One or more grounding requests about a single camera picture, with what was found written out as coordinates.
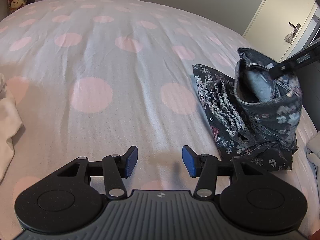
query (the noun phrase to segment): gray ribbed panel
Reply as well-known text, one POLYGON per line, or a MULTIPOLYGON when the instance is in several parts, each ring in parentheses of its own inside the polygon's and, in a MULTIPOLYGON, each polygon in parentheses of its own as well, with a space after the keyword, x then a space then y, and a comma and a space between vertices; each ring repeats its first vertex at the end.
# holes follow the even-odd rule
POLYGON ((16 240, 302 240, 298 232, 255 236, 223 220, 215 205, 191 197, 188 191, 143 191, 111 201, 87 227, 59 236, 24 231, 16 240))

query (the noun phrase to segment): dark floral garment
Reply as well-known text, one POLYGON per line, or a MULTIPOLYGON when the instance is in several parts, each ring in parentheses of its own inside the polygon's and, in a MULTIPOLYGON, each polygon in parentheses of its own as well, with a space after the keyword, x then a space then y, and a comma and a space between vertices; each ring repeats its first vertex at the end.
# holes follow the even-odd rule
POLYGON ((213 68, 193 65, 220 157, 230 161, 241 156, 267 171, 291 170, 302 108, 298 78, 289 74, 272 80, 268 69, 277 62, 253 49, 238 52, 235 80, 213 68))

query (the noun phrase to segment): polka dot bed sheet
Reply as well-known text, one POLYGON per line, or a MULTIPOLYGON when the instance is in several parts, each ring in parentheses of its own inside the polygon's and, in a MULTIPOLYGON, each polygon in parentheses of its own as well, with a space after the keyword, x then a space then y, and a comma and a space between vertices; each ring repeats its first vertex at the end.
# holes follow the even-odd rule
MULTIPOLYGON (((138 0, 45 0, 0 22, 0 72, 24 123, 0 185, 0 239, 21 231, 14 201, 25 188, 78 156, 139 159, 131 189, 193 189, 181 150, 218 155, 193 83, 193 64, 234 77, 239 34, 200 16, 138 0)), ((275 174, 301 190, 300 231, 320 228, 315 170, 305 145, 316 130, 303 110, 293 170, 275 174)), ((228 185, 218 179, 217 193, 228 185)), ((104 193, 101 178, 92 186, 104 193)))

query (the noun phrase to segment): folded clothing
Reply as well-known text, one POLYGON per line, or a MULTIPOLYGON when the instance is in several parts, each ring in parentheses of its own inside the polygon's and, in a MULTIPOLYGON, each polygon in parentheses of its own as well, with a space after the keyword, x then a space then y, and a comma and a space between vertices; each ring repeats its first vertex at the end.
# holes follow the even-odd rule
POLYGON ((289 74, 272 80, 268 69, 277 62, 239 48, 236 78, 204 65, 194 65, 198 94, 222 160, 239 156, 267 171, 291 170, 298 149, 295 130, 302 93, 289 74))
POLYGON ((22 126, 13 95, 0 73, 0 182, 13 158, 12 136, 22 126))

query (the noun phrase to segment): plush toy face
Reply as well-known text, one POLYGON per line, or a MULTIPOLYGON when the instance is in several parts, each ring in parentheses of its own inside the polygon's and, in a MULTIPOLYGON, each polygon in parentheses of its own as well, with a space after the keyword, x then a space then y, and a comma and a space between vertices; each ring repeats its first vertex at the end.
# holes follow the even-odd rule
POLYGON ((13 8, 13 9, 18 9, 18 8, 20 8, 20 6, 22 6, 22 4, 24 4, 23 0, 13 0, 11 2, 10 7, 13 8))

